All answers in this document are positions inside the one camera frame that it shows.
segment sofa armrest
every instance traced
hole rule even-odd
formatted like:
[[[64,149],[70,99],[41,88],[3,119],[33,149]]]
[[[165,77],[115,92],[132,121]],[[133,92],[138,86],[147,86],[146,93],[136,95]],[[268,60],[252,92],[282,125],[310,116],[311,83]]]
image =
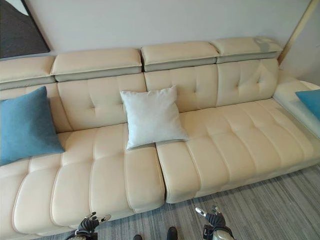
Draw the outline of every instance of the sofa armrest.
[[[290,112],[309,131],[320,139],[320,121],[309,109],[300,101],[296,92],[320,89],[315,84],[299,81],[280,70],[278,75],[278,85],[273,98]]]

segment adjustable headrest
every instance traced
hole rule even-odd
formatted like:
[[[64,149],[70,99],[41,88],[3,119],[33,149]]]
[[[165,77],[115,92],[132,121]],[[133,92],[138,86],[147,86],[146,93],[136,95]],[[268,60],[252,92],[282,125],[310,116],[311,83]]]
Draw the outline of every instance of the adjustable headrest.
[[[55,83],[50,76],[54,59],[37,56],[0,61],[0,90]]]
[[[177,42],[141,48],[144,71],[214,64],[218,52],[208,42]]]
[[[51,74],[58,82],[141,73],[141,56],[135,48],[98,49],[59,54]]]
[[[283,50],[276,41],[265,36],[223,38],[213,40],[211,44],[219,52],[217,64],[277,58]]]

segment teal cushion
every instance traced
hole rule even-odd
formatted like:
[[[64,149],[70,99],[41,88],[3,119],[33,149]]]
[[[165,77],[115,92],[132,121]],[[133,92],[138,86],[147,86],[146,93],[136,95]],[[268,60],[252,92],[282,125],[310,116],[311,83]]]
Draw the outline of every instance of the teal cushion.
[[[320,120],[320,89],[297,91],[295,94],[304,105]]]
[[[0,165],[31,156],[64,152],[52,122],[45,86],[1,101],[0,109]]]

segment picture frame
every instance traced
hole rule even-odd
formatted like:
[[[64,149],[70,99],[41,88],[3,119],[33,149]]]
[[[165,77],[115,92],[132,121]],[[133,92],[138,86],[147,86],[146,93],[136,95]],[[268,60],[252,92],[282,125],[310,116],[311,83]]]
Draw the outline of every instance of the picture frame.
[[[24,0],[0,0],[0,59],[50,52]]]

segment black shoe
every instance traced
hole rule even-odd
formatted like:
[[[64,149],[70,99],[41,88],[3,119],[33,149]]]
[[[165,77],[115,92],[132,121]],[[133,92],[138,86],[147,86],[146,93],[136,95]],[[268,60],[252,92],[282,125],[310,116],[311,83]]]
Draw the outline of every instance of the black shoe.
[[[142,237],[137,234],[133,237],[133,240],[142,240]]]
[[[166,240],[177,240],[177,239],[178,239],[177,229],[174,226],[171,226],[166,235]]]

